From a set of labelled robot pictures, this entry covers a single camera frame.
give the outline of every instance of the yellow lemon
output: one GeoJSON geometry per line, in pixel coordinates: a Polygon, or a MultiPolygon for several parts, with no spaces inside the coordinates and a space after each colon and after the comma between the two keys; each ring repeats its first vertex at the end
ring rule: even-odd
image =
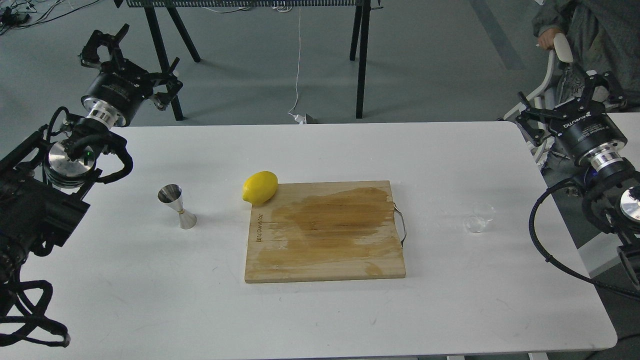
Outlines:
{"type": "Polygon", "coordinates": [[[278,178],[270,171],[257,172],[251,175],[242,188],[242,199],[253,205],[260,205],[269,200],[278,189],[278,178]]]}

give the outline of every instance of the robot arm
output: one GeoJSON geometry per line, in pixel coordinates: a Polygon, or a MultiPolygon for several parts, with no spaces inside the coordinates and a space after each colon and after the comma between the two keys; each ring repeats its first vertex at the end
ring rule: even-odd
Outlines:
{"type": "Polygon", "coordinates": [[[114,36],[95,30],[80,54],[82,66],[100,73],[82,96],[85,116],[69,113],[62,107],[49,125],[44,125],[9,155],[0,160],[0,323],[23,323],[11,334],[0,334],[0,346],[20,340],[48,346],[69,344],[67,328],[45,316],[52,295],[46,281],[20,281],[20,268],[30,253],[46,256],[53,247],[63,246],[80,223],[89,204],[83,201],[95,183],[112,183],[133,169],[127,152],[127,140],[110,131],[113,126],[128,126],[144,100],[165,110],[177,95],[182,83],[173,75],[179,59],[168,72],[149,73],[122,56],[119,43],[127,33],[125,24],[114,36]],[[109,60],[100,62],[97,49],[106,46],[109,60]],[[154,88],[166,85],[167,92],[154,88]],[[58,115],[66,117],[58,131],[53,126],[58,115]],[[68,138],[51,142],[51,137],[68,133],[68,138]],[[36,151],[30,160],[26,158],[36,151]],[[96,167],[100,154],[115,154],[123,168],[101,176],[96,167]],[[42,181],[34,178],[42,166],[42,181]],[[78,188],[67,194],[54,188],[78,188]],[[24,291],[38,288],[42,296],[32,303],[24,291]],[[22,316],[8,316],[16,308],[22,316]],[[63,337],[61,341],[42,341],[29,337],[37,327],[63,337]]]}
{"type": "Polygon", "coordinates": [[[624,104],[620,84],[610,72],[585,76],[582,95],[553,110],[533,108],[522,93],[525,110],[516,118],[533,144],[553,136],[576,167],[588,170],[575,183],[582,194],[585,218],[603,233],[615,233],[623,246],[618,255],[634,286],[640,289],[640,172],[620,156],[627,138],[605,112],[601,102],[592,100],[595,88],[609,91],[608,101],[624,104]],[[546,125],[535,129],[530,121],[546,125]]]}

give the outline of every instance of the jigger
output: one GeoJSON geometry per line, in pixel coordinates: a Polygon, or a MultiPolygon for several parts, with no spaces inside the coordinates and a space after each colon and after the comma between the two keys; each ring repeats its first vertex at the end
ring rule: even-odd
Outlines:
{"type": "Polygon", "coordinates": [[[182,207],[182,189],[176,184],[169,184],[158,191],[158,200],[178,212],[180,227],[191,229],[198,218],[182,207]]]}

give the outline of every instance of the wooden cutting board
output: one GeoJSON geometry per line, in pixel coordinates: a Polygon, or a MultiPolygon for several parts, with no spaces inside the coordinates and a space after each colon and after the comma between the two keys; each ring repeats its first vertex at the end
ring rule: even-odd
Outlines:
{"type": "Polygon", "coordinates": [[[405,276],[388,181],[279,184],[251,210],[244,281],[405,276]]]}

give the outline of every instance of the power adapter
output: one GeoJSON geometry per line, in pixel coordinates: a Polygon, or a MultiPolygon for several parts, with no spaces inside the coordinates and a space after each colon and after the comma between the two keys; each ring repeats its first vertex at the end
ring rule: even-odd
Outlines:
{"type": "Polygon", "coordinates": [[[10,7],[0,8],[0,22],[3,26],[16,26],[29,21],[31,16],[28,13],[13,13],[10,7]]]}
{"type": "Polygon", "coordinates": [[[314,118],[312,118],[311,115],[309,115],[309,114],[304,114],[304,115],[296,114],[296,115],[293,115],[293,120],[295,120],[300,125],[314,124],[316,122],[316,120],[314,118]]]}

